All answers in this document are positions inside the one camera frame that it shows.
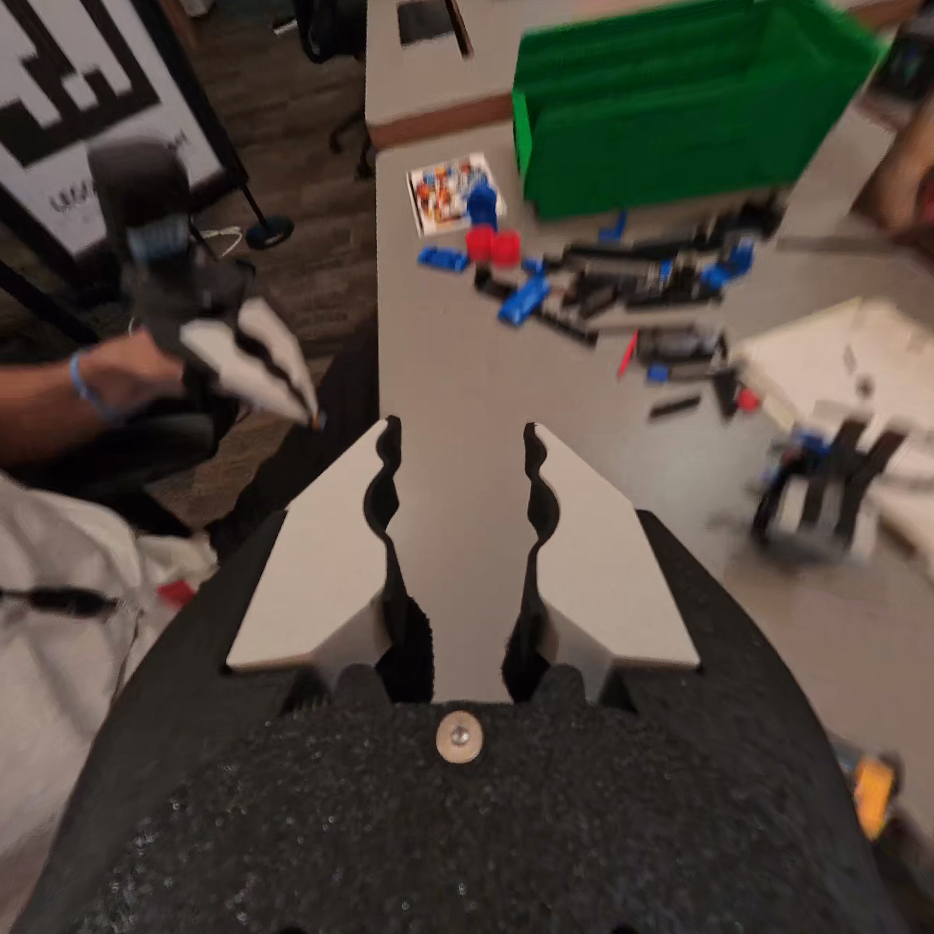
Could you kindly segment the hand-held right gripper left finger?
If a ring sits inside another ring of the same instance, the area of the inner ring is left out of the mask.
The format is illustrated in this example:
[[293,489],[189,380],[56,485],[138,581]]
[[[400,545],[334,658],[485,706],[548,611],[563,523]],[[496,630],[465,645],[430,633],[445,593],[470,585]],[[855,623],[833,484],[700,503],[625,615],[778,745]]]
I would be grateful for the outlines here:
[[390,415],[286,508],[228,669],[303,669],[333,691],[346,668],[367,665],[392,701],[431,701],[431,625],[389,532],[401,462],[402,422]]

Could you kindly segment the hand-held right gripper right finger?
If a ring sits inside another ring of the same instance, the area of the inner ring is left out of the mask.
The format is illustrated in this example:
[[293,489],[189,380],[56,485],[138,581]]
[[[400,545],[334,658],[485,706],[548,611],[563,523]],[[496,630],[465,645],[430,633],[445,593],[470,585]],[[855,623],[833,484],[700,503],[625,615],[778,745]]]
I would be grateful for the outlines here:
[[621,669],[697,671],[701,659],[631,501],[551,430],[523,429],[534,533],[502,665],[513,702],[569,666],[587,701]]

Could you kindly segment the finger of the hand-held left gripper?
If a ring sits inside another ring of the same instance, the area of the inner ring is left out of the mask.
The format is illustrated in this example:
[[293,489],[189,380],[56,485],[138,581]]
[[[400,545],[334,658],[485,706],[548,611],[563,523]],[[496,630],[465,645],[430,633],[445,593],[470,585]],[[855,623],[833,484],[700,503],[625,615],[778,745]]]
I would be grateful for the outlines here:
[[266,344],[259,344],[260,354],[243,349],[235,338],[235,332],[218,322],[190,321],[180,329],[182,346],[193,354],[195,362],[206,367],[221,394],[292,422],[316,426],[315,391],[302,389],[298,380],[269,356]]
[[260,297],[244,301],[237,314],[241,348],[263,363],[270,377],[298,404],[305,422],[321,422],[317,393],[295,335],[268,302]]

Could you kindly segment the person's left forearm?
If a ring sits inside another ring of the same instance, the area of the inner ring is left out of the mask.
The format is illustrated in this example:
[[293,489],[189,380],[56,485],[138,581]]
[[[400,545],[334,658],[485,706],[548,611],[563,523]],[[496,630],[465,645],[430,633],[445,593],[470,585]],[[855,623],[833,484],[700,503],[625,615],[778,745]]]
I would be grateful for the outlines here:
[[53,459],[106,423],[83,399],[66,361],[1,368],[1,467]]

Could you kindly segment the grey black lego vehicle assembly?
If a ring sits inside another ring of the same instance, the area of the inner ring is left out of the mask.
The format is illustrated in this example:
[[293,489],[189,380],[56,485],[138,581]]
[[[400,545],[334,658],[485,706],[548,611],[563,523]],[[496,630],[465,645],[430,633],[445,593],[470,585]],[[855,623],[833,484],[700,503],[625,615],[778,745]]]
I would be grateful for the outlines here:
[[797,424],[779,447],[758,500],[750,534],[760,546],[787,546],[807,557],[866,561],[877,543],[879,508],[870,492],[905,444],[887,427],[867,447],[863,417],[844,419],[833,435]]

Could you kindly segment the large blue lego panel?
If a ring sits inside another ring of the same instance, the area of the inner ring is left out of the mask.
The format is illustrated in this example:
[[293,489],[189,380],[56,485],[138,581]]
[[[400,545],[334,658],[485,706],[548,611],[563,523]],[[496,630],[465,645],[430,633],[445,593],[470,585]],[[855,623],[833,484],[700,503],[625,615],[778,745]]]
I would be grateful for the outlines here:
[[521,287],[505,298],[497,313],[497,320],[511,327],[521,327],[540,310],[551,292],[548,279],[543,275],[531,276]]

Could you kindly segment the pile of lego pieces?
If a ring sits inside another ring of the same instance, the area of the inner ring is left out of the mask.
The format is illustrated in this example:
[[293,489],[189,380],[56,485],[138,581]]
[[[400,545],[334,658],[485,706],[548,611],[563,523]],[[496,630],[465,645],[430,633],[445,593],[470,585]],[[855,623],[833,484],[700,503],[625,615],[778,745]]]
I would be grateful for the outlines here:
[[677,367],[705,367],[725,418],[739,407],[738,379],[727,364],[729,343],[720,326],[662,325],[653,316],[718,307],[730,285],[750,273],[759,244],[773,240],[785,216],[777,193],[747,200],[708,218],[689,233],[624,243],[622,215],[614,231],[595,242],[568,243],[557,255],[525,258],[524,278],[510,282],[494,266],[474,265],[473,288],[498,303],[531,276],[545,276],[551,292],[525,323],[534,321],[589,349],[601,336],[629,336],[618,374],[634,358],[648,372],[670,378]]

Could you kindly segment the lego instruction booklet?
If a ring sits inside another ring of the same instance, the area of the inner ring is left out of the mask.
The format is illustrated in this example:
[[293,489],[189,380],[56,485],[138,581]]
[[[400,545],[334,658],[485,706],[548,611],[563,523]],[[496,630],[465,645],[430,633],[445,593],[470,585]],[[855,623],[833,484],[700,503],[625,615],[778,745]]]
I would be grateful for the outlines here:
[[930,328],[889,300],[857,298],[743,341],[733,355],[742,382],[788,435],[797,424],[833,435],[850,416],[869,421],[862,447],[887,427],[907,431],[870,496],[879,508],[879,527],[906,542],[929,576],[932,353]]

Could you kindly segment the person's left hand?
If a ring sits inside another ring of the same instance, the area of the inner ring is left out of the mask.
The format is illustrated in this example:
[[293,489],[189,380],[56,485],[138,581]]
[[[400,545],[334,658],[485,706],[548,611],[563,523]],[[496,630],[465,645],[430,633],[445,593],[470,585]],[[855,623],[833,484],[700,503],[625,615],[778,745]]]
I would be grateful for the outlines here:
[[125,419],[159,400],[184,395],[183,363],[163,353],[146,330],[84,350],[86,381]]

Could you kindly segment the black floor stand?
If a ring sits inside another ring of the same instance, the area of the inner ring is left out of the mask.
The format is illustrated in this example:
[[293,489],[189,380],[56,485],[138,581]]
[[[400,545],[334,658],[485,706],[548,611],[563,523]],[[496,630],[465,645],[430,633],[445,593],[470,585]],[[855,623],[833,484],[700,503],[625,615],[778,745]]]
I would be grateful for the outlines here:
[[235,173],[238,189],[249,206],[253,220],[240,225],[243,240],[251,251],[269,251],[289,240],[295,231],[295,223],[289,216],[263,211],[249,185],[244,172]]

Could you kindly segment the blue wristband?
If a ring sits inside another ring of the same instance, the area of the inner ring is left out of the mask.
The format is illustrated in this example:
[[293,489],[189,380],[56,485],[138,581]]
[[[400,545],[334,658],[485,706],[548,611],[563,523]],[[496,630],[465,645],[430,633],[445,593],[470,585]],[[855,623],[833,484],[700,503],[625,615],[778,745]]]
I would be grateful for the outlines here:
[[106,403],[100,393],[89,385],[82,374],[81,364],[85,356],[85,350],[80,348],[71,354],[67,362],[67,373],[76,397],[87,404],[87,407],[102,422],[110,426],[122,425],[125,422],[125,414],[118,408]]

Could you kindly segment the black white printed board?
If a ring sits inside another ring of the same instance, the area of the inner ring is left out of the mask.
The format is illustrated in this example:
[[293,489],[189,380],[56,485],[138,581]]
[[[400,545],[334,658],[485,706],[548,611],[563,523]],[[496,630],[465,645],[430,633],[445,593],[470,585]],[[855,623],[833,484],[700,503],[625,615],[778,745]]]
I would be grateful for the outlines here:
[[1,3],[2,195],[69,262],[106,232],[87,151],[152,137],[193,193],[239,184],[228,137],[158,2]]

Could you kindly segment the colourful sticker sheet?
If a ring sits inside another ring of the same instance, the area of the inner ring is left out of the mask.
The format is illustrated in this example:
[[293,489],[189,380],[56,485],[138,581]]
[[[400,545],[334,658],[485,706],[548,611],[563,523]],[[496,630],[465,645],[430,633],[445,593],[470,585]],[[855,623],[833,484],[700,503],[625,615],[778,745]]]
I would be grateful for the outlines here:
[[433,162],[406,174],[406,190],[419,237],[425,239],[471,227],[465,204],[472,187],[485,180],[499,193],[498,219],[507,215],[501,188],[481,151]]

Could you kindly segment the black office chair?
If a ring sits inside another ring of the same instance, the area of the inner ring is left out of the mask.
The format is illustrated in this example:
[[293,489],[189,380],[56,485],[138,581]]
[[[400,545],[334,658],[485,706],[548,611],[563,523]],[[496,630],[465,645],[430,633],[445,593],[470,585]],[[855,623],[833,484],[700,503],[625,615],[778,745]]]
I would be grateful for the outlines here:
[[[294,17],[299,41],[311,64],[322,66],[334,59],[347,59],[360,68],[366,64],[367,1],[294,1]],[[359,181],[375,174],[375,148],[365,117],[365,91],[356,109],[333,126],[328,136],[333,154],[343,150],[344,136],[356,126],[363,130],[355,170]]]

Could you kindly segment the green plastic bin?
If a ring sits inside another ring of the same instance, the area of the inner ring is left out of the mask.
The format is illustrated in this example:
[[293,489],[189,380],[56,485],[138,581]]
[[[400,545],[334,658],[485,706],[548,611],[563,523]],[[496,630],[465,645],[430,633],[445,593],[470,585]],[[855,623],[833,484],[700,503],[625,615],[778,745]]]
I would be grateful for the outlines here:
[[683,2],[527,32],[523,199],[562,219],[794,186],[884,55],[827,2]]

